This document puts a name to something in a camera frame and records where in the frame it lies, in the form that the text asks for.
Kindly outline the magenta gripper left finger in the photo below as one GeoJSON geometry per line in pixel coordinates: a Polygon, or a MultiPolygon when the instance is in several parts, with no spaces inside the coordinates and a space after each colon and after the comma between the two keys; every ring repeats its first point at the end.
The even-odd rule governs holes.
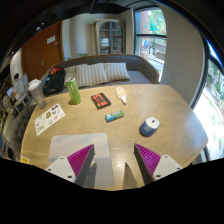
{"type": "Polygon", "coordinates": [[[46,171],[83,186],[94,155],[94,145],[91,144],[68,157],[60,156],[46,168],[46,171]]]}

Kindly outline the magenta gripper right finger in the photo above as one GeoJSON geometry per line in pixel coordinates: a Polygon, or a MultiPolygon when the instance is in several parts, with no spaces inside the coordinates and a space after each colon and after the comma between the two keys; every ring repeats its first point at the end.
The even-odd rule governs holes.
{"type": "Polygon", "coordinates": [[[139,144],[134,145],[134,155],[146,185],[182,169],[169,155],[160,156],[139,144]]]}

